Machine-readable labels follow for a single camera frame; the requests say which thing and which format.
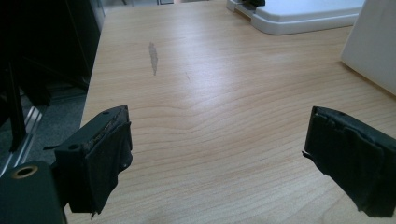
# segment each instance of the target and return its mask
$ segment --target light wood tabletop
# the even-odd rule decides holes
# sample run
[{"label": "light wood tabletop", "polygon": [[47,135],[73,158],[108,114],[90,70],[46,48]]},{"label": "light wood tabletop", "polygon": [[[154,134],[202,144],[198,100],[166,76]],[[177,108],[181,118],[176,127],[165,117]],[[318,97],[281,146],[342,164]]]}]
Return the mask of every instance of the light wood tabletop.
[{"label": "light wood tabletop", "polygon": [[302,156],[313,105],[396,137],[396,97],[340,62],[350,31],[267,35],[225,0],[106,15],[82,124],[128,105],[134,161],[69,223],[395,223]]}]

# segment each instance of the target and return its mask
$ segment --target black metal rod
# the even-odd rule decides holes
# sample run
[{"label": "black metal rod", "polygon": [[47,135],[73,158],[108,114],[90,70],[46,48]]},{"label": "black metal rod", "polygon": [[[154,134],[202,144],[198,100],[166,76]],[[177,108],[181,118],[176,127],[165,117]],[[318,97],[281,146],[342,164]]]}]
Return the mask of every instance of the black metal rod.
[{"label": "black metal rod", "polygon": [[26,135],[26,128],[23,118],[20,89],[18,81],[12,73],[12,63],[8,63],[4,70],[4,78],[6,82],[7,103],[9,108],[9,117],[11,119],[12,127],[12,146],[9,151],[17,150],[24,136]]}]

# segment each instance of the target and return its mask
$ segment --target floor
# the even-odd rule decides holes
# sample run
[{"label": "floor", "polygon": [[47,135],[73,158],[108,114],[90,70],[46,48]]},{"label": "floor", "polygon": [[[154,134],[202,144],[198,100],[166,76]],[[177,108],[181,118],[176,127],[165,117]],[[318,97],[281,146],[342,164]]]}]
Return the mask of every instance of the floor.
[{"label": "floor", "polygon": [[[152,7],[165,4],[178,4],[200,0],[97,0],[102,6],[104,16],[123,7]],[[12,132],[8,120],[0,127],[0,175],[9,167],[27,161],[45,161],[49,164],[55,161],[53,150],[43,150],[46,147],[60,145],[70,135],[79,129],[82,112],[85,105],[86,92],[64,83],[53,83],[49,86],[52,95],[49,106],[33,107],[28,98],[21,92],[21,101],[25,123],[29,130],[22,154],[10,154],[8,150],[12,143]]]}]

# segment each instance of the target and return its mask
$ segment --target table surface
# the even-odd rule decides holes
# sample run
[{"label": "table surface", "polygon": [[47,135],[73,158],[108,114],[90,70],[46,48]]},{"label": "table surface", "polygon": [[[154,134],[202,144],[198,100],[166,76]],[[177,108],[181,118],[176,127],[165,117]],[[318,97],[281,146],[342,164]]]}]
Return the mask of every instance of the table surface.
[{"label": "table surface", "polygon": [[101,215],[68,221],[395,223],[301,152],[313,105],[396,137],[396,97],[340,62],[350,30],[266,35],[225,0],[106,15],[82,124],[128,105],[134,161]]}]

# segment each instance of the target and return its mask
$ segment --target white object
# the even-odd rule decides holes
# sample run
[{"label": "white object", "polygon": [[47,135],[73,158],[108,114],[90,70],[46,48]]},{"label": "white object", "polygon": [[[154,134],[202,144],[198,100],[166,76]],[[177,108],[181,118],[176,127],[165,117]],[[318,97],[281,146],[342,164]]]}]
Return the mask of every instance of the white object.
[{"label": "white object", "polygon": [[367,0],[341,60],[396,95],[396,1]]},{"label": "white object", "polygon": [[251,24],[270,35],[289,35],[353,25],[364,0],[266,0],[248,8],[241,0],[227,0],[227,8],[251,18]]}]

